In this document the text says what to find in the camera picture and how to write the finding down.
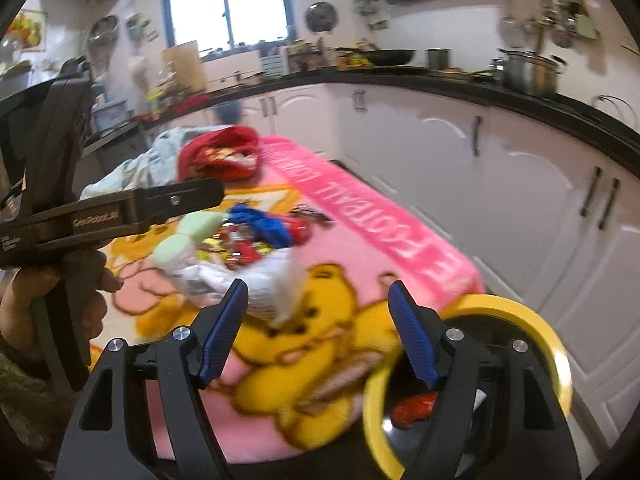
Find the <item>left hand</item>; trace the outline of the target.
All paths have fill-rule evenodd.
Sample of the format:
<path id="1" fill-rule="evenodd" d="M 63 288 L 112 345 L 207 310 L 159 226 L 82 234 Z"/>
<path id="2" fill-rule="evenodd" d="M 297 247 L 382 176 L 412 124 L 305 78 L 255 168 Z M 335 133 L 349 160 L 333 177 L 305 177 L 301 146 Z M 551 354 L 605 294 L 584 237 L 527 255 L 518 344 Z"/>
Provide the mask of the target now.
<path id="1" fill-rule="evenodd" d="M 37 339 L 32 303 L 47 295 L 62 278 L 67 269 L 60 266 L 30 266 L 21 268 L 14 275 L 1 299 L 1 350 L 18 364 L 43 361 Z M 102 292 L 114 294 L 124 281 L 111 270 L 103 269 L 98 286 L 82 307 L 82 329 L 88 340 L 96 338 L 103 330 L 107 312 Z"/>

